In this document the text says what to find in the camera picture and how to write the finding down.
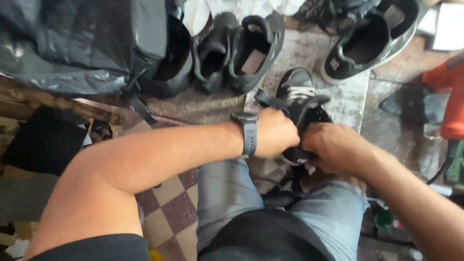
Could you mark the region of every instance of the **shoelace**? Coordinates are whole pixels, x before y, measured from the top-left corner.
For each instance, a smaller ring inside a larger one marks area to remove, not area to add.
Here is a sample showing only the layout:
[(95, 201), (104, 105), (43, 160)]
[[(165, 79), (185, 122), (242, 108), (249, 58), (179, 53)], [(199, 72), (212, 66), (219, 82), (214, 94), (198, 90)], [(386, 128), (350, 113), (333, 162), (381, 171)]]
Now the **shoelace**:
[(288, 92), (288, 100), (294, 100), (303, 98), (306, 99), (308, 97), (315, 97), (316, 96), (316, 89), (314, 87), (307, 87), (307, 86), (289, 86), (287, 88)]

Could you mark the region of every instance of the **leg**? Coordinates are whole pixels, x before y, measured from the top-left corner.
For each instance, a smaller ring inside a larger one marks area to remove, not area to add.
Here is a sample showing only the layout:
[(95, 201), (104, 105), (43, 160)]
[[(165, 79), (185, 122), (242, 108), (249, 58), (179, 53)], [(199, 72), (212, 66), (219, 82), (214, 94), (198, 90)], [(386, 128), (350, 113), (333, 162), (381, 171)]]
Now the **leg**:
[(353, 185), (365, 190), (365, 184), (354, 180), (324, 181), (289, 211), (314, 230), (337, 261), (356, 261), (362, 217), (369, 207), (364, 191)]
[(232, 218), (264, 208), (242, 158), (204, 165), (198, 171), (197, 250), (207, 247)]

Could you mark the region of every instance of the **black watch strap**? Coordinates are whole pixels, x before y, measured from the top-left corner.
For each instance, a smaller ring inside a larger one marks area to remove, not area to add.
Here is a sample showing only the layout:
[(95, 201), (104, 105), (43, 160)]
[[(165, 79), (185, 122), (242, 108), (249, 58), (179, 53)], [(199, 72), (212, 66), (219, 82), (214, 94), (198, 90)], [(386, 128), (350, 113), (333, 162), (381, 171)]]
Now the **black watch strap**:
[(253, 155), (256, 151), (258, 136), (258, 124), (257, 123), (246, 123), (243, 125), (244, 134), (244, 146), (242, 155)]

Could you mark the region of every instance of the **black shirt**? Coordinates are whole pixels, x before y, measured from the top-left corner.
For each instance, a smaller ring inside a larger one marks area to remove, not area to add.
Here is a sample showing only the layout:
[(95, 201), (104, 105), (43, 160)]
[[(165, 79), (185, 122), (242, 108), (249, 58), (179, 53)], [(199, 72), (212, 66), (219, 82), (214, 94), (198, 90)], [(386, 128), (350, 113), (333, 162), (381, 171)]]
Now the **black shirt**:
[[(135, 234), (103, 235), (71, 242), (31, 261), (148, 261), (148, 243)], [(233, 218), (198, 255), (199, 261), (333, 261), (303, 221), (278, 209), (245, 212)]]

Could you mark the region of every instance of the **wristwatch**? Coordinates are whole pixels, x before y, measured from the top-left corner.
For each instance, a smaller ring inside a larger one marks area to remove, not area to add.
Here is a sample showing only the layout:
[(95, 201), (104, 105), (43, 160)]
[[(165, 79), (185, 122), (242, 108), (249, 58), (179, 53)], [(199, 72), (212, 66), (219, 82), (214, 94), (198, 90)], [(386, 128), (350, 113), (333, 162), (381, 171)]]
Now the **wristwatch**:
[(253, 155), (258, 136), (258, 116), (249, 112), (232, 112), (231, 120), (243, 126), (245, 142), (242, 155)]

